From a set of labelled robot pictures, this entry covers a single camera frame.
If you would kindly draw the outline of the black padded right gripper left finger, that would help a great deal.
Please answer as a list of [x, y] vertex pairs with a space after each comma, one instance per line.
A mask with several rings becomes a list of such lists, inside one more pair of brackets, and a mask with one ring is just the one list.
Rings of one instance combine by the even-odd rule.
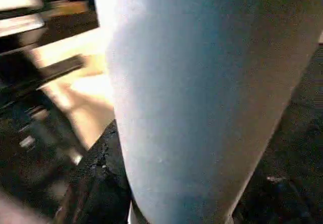
[[71, 173], [55, 223], [127, 223], [131, 202], [116, 121]]

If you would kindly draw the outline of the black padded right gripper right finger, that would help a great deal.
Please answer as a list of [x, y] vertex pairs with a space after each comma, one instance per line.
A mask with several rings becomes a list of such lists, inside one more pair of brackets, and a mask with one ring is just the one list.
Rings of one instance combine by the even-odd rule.
[[271, 142], [234, 223], [322, 223], [322, 138]]

